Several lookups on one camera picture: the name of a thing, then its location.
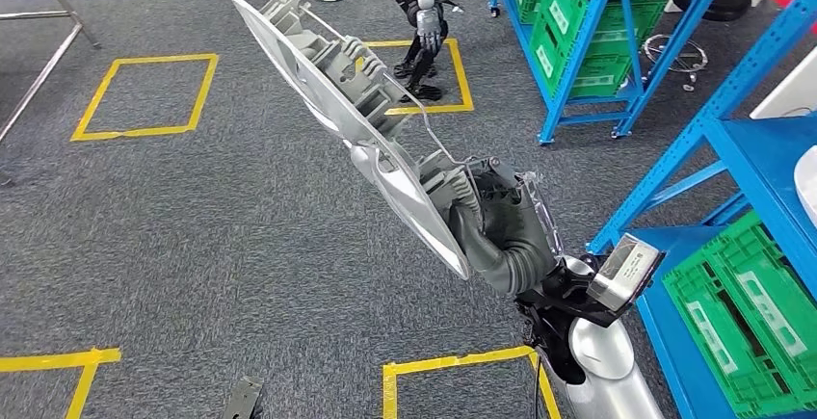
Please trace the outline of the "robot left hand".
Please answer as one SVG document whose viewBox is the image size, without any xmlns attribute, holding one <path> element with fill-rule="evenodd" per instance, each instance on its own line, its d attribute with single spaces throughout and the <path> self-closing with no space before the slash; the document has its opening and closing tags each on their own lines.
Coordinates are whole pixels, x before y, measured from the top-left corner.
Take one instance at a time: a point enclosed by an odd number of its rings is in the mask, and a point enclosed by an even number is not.
<svg viewBox="0 0 817 419">
<path fill-rule="evenodd" d="M 261 417 L 263 379 L 242 376 L 230 390 L 223 419 L 257 419 Z"/>
</svg>

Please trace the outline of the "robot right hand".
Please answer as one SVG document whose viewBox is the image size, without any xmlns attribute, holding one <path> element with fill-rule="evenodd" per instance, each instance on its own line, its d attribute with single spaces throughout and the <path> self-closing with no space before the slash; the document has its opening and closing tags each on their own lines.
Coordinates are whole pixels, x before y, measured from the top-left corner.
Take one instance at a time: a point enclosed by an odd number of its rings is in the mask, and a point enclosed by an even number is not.
<svg viewBox="0 0 817 419">
<path fill-rule="evenodd" d="M 516 172 L 496 157 L 466 165 L 477 210 L 452 204 L 448 225 L 476 268 L 519 259 L 550 268 L 557 261 L 555 226 L 537 191 L 537 175 Z"/>
</svg>

